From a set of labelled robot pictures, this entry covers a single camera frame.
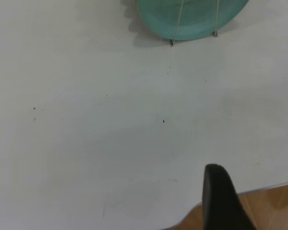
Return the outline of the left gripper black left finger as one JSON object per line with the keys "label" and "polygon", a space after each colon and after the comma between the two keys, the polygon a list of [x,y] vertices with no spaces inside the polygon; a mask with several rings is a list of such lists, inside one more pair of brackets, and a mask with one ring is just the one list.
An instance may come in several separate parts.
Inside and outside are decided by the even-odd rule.
{"label": "left gripper black left finger", "polygon": [[205,166],[202,191],[205,230],[254,230],[236,193],[232,180],[222,166]]}

